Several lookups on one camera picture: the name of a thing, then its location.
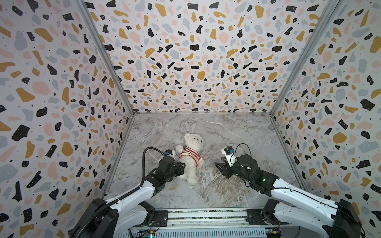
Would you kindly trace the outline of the red white striped knit sweater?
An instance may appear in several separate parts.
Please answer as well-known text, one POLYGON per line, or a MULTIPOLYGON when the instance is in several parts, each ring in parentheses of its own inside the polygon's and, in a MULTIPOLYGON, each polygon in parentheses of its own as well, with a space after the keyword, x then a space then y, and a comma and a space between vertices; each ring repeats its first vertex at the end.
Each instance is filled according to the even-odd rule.
POLYGON ((197 152, 196 150, 194 150, 191 147, 181 146, 181 153, 179 156, 179 160, 183 159, 186 156, 188 156, 194 160, 196 167, 198 167, 200 165, 200 160, 202 159, 202 157, 199 154, 199 152, 197 152))

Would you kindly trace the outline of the white plush teddy bear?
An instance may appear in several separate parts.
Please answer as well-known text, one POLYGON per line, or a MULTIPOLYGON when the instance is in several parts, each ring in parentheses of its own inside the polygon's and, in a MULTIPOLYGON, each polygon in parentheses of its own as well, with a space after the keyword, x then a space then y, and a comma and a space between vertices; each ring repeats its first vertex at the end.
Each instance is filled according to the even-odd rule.
MULTIPOLYGON (((184 140, 185 145, 183 146, 191 147, 197 152, 199 152, 199 154, 201 155, 201 152, 204 148, 204 139, 200 135, 194 133, 186 133, 184 135, 184 140)), ((180 156, 181 153, 181 146, 182 145, 177 145, 175 147, 175 152, 178 156, 180 156)), ((197 168, 202 167, 205 164, 204 159, 202 158, 200 160, 200 165, 198 167, 196 167, 194 160, 188 156, 184 157, 183 159, 180 159, 179 161, 185 163, 186 165, 184 174, 179 176, 179 178, 186 180, 187 183, 189 183, 190 185, 197 185, 198 176, 196 174, 196 170, 197 168)))

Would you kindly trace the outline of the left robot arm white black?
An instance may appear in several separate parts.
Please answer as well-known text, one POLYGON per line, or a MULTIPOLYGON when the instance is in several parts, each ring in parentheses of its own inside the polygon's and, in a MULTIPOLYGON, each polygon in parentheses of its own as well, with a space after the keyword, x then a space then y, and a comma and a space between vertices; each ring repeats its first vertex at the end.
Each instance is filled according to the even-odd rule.
POLYGON ((163 157, 159 166, 145 176, 142 185, 112 199, 94 199, 69 230, 69 237, 114 238, 136 225, 150 225, 154 208, 146 201, 164 189, 166 183, 183 175, 185 167, 172 157, 163 157))

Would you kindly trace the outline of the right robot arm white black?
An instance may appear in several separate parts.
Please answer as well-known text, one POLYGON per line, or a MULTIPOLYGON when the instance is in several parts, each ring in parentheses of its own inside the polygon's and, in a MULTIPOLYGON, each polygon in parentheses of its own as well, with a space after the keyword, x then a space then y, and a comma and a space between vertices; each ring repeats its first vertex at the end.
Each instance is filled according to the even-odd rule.
POLYGON ((260 169, 257 161, 248 154, 237 159, 234 154, 228 155, 215 166, 224 177, 237 176, 246 187, 270 197, 262 209, 266 223, 294 224, 324 238, 360 238, 365 235, 350 202, 321 198, 297 188, 277 175, 260 169))

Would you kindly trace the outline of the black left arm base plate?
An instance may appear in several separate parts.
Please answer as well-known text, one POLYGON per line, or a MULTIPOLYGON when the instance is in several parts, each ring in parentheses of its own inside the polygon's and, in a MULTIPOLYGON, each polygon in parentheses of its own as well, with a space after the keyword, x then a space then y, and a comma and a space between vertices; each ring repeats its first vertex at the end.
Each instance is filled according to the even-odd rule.
POLYGON ((153 227, 167 227, 168 224, 168 210, 158 210, 149 212, 147 217, 140 224, 141 227, 153 228, 153 227))

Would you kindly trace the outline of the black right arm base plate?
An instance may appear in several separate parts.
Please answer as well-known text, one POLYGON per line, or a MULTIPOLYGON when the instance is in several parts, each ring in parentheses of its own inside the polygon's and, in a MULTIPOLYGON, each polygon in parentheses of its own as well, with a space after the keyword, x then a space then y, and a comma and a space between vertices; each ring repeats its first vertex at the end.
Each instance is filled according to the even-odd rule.
POLYGON ((287 224, 280 222, 273 213, 263 211, 263 209, 248 209, 246 221, 250 225, 281 225, 287 224))

